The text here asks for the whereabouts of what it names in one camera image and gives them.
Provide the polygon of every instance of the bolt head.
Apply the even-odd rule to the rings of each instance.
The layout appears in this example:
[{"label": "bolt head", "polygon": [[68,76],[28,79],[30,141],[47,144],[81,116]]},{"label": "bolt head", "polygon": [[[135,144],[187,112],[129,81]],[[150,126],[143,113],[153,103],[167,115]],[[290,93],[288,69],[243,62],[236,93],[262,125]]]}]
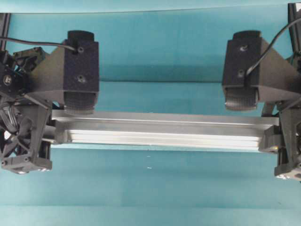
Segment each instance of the bolt head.
[{"label": "bolt head", "polygon": [[4,85],[10,86],[12,84],[12,82],[13,82],[13,79],[9,74],[4,75],[4,77],[3,77]]},{"label": "bolt head", "polygon": [[239,70],[238,71],[238,77],[243,78],[245,76],[245,71],[244,70]]},{"label": "bolt head", "polygon": [[25,157],[24,158],[24,162],[29,162],[30,161],[30,157]]},{"label": "bolt head", "polygon": [[77,79],[78,82],[83,83],[83,84],[87,82],[85,76],[83,76],[83,75],[81,75],[81,74],[79,74],[79,75],[76,77],[76,79]]},{"label": "bolt head", "polygon": [[78,47],[77,51],[78,51],[78,53],[83,53],[84,52],[84,48]]}]

